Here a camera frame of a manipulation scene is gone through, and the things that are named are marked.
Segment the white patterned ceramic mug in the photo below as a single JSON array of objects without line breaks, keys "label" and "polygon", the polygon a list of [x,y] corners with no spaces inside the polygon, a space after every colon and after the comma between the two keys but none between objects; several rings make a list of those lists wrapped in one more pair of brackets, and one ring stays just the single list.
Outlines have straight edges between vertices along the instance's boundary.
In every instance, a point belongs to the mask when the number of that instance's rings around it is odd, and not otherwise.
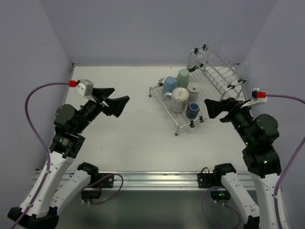
[{"label": "white patterned ceramic mug", "polygon": [[172,92],[166,92],[163,95],[163,101],[165,102],[166,106],[174,113],[183,112],[188,99],[189,92],[187,89],[182,87],[177,87]]}]

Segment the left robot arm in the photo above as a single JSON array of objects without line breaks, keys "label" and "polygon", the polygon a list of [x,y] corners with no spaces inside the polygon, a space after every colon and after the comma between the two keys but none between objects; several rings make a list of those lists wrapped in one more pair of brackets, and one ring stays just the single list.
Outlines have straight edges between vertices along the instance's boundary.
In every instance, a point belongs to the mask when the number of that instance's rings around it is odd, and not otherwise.
[{"label": "left robot arm", "polygon": [[83,83],[75,88],[87,102],[79,110],[70,104],[57,109],[55,136],[47,149],[44,168],[26,199],[8,212],[8,218],[14,222],[12,228],[17,225],[26,229],[56,228],[60,214],[75,196],[86,187],[102,182],[98,167],[84,162],[69,181],[58,187],[85,141],[82,132],[100,113],[119,117],[130,98],[111,99],[114,88],[95,88]]}]

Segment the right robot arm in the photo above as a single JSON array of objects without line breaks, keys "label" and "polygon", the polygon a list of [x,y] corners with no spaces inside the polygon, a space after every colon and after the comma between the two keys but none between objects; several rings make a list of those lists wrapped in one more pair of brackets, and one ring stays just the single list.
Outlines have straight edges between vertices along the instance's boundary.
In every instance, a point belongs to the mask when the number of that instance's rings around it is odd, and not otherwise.
[{"label": "right robot arm", "polygon": [[265,103],[266,99],[206,99],[204,102],[211,119],[221,112],[227,112],[220,121],[230,122],[245,144],[243,160],[254,183],[257,203],[241,184],[232,164],[216,165],[213,170],[216,181],[230,193],[241,213],[244,228],[287,229],[289,226],[277,183],[282,170],[279,156],[273,147],[273,142],[279,137],[278,122],[268,114],[261,114],[257,118],[250,114],[252,106]]}]

